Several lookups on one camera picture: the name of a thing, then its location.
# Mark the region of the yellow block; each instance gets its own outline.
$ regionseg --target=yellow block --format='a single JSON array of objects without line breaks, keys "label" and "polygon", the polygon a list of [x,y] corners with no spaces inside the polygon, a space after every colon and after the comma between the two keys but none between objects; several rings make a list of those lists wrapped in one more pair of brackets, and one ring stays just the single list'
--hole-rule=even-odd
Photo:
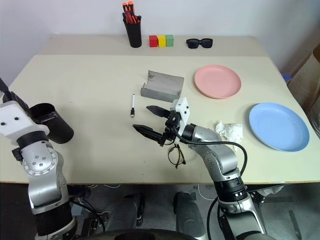
[{"label": "yellow block", "polygon": [[166,36],[165,35],[157,35],[158,38],[158,47],[163,48],[166,46]]}]

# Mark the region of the blue plate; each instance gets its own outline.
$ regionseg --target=blue plate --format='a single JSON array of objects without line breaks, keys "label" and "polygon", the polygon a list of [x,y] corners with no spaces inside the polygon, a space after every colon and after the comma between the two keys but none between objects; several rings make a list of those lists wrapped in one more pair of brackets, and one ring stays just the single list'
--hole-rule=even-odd
[{"label": "blue plate", "polygon": [[309,143],[305,122],[291,109],[276,103],[261,103],[252,108],[249,122],[256,137],[270,148],[297,152]]}]

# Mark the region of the eyeglasses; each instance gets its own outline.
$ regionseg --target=eyeglasses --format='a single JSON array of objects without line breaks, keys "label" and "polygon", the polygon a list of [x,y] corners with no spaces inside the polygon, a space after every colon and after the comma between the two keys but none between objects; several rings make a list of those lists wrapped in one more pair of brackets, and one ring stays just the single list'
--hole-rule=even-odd
[{"label": "eyeglasses", "polygon": [[209,49],[212,47],[213,39],[212,38],[203,38],[201,40],[196,38],[190,38],[186,40],[188,48],[196,49],[199,45],[202,45],[203,48]]}]

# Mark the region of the white marker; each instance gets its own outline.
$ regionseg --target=white marker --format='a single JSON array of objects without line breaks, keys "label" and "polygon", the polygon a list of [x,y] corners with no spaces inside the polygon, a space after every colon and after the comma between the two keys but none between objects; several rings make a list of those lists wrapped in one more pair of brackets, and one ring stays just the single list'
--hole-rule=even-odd
[{"label": "white marker", "polygon": [[132,108],[131,108],[131,112],[130,112],[130,115],[132,118],[135,117],[135,104],[136,104],[136,95],[132,94]]}]

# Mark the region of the red block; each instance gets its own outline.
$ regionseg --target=red block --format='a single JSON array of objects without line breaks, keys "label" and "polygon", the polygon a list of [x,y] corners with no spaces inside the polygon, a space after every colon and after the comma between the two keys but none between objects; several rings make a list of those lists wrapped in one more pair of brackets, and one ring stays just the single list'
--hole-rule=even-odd
[{"label": "red block", "polygon": [[158,47],[158,39],[156,35],[149,36],[150,48]]}]

